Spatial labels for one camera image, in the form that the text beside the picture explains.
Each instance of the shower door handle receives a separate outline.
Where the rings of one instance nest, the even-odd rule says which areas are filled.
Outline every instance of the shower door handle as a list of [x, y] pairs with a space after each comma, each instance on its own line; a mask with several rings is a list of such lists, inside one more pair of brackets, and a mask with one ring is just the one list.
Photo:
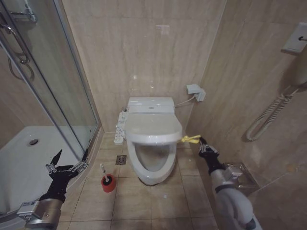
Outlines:
[[10, 26], [6, 25], [6, 24], [0, 24], [0, 28], [5, 28], [5, 29], [7, 29], [7, 30], [14, 36], [16, 42], [18, 43], [20, 49], [22, 50], [23, 55], [25, 56], [25, 59], [23, 59], [21, 56], [18, 56], [19, 62], [20, 62], [21, 64], [26, 64], [26, 63], [28, 63], [28, 62], [29, 62], [29, 56], [27, 55], [25, 49], [23, 48], [21, 42], [19, 41], [19, 38], [18, 38], [18, 36], [17, 36], [17, 33], [14, 31], [14, 29], [11, 28]]

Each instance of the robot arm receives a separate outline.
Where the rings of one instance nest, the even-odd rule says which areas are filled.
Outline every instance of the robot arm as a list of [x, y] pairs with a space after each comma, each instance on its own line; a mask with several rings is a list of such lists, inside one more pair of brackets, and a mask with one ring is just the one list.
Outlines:
[[55, 230], [59, 223], [61, 207], [65, 202], [68, 182], [76, 177], [87, 166], [87, 151], [82, 160], [75, 166], [55, 165], [58, 163], [62, 150], [47, 164], [52, 183], [48, 191], [38, 201], [24, 202], [17, 215], [26, 221], [25, 227], [30, 229]]
[[229, 223], [230, 230], [262, 230], [253, 213], [250, 200], [236, 190], [231, 179], [237, 178], [242, 172], [236, 168], [225, 168], [217, 157], [218, 151], [209, 146], [205, 139], [200, 138], [199, 156], [206, 160], [209, 175], [213, 183], [216, 206], [220, 214]]

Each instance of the shower enclosure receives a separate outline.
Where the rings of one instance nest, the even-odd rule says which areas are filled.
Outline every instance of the shower enclosure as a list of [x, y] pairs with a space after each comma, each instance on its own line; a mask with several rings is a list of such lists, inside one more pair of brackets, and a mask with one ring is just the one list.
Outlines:
[[0, 229], [51, 183], [46, 163], [75, 165], [99, 119], [58, 0], [0, 0]]

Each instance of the toilet brush handle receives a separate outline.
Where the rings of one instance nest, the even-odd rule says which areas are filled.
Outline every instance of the toilet brush handle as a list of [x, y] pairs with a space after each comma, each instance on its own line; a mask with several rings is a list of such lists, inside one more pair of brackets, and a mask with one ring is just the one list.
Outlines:
[[102, 176], [105, 177], [106, 182], [109, 182], [109, 178], [106, 175], [106, 170], [105, 170], [105, 166], [103, 164], [100, 164], [100, 168], [102, 170]]

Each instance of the shower base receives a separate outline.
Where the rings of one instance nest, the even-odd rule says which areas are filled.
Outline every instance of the shower base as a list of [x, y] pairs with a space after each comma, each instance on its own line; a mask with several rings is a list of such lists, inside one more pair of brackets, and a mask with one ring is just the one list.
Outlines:
[[[67, 127], [61, 128], [64, 133], [70, 133]], [[84, 126], [74, 127], [78, 128], [78, 134], [84, 136], [82, 139], [87, 139], [86, 132], [82, 131]], [[15, 211], [22, 202], [36, 200], [47, 191], [51, 178], [45, 164], [60, 150], [63, 151], [57, 166], [78, 162], [54, 126], [27, 126], [0, 149], [0, 213]]]

